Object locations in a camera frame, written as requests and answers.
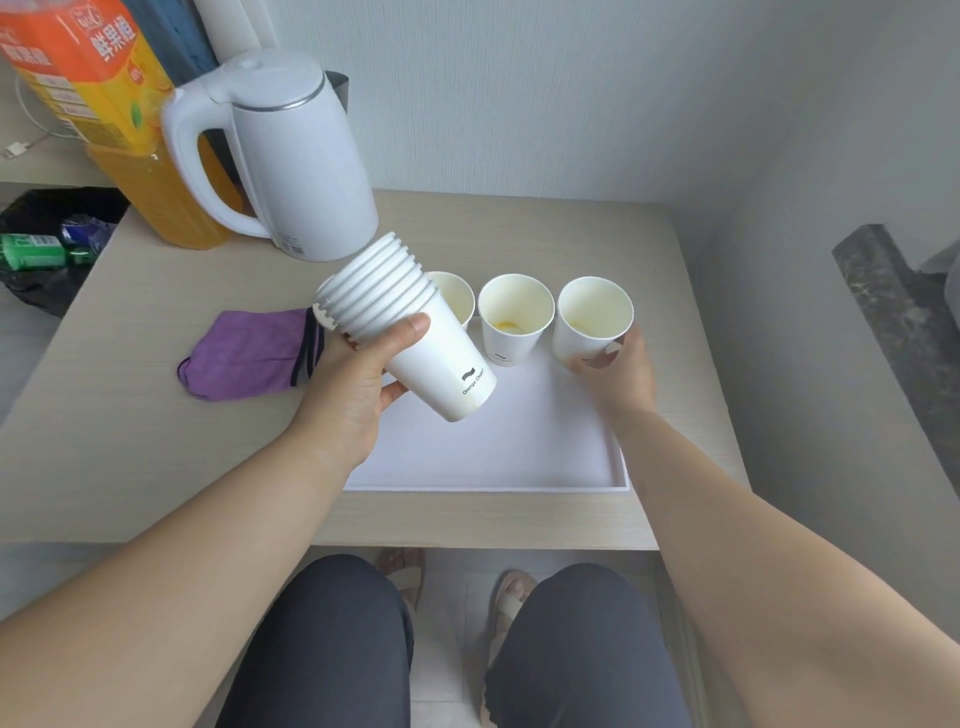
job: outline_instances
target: green bottle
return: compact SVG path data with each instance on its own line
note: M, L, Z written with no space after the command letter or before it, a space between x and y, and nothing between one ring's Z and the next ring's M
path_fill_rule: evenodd
M35 271L92 265L97 254L87 248L64 248L54 235L0 235L0 270Z

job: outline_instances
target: forearm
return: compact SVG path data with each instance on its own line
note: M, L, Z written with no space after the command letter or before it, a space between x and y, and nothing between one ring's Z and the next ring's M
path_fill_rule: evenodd
M801 695L818 711L806 716L823 719L865 695L877 708L888 698L902 707L906 693L926 693L928 707L931 695L949 701L960 648L876 576L742 488L658 415L629 417L617 435L684 607L755 718Z
M5 622L0 724L191 725L347 474L274 441Z

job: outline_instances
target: electric kettle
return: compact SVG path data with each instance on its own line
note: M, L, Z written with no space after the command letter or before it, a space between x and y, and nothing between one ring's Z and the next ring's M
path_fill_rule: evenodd
M228 207L200 161L198 136L223 129L256 217ZM300 260L336 260L373 239L378 218L347 114L309 56L262 48L176 89L163 135L180 176L231 230L272 238Z

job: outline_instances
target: wooden table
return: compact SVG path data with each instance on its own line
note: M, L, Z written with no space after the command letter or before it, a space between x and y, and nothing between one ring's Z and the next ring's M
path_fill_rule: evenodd
M649 341L663 415L748 485L664 208L411 192L376 202L381 230L397 231L424 269L477 291L506 272L555 295L582 275L619 282ZM0 430L0 540L126 541L269 442L300 392L198 401L177 364L220 311L306 306L340 265L240 236L180 250L129 213ZM347 492L315 543L657 547L632 493Z

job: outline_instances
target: hand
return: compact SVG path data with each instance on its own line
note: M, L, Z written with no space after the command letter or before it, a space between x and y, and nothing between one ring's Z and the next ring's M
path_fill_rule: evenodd
M373 450L380 415L407 391L398 381L381 387L383 368L429 328L429 316L414 314L360 350L342 334L326 332L324 353L286 435L308 443L349 474Z
M657 412L657 384L643 334L636 326L624 335L623 348L586 362L576 357L566 366L580 379L607 424L616 431L641 412Z

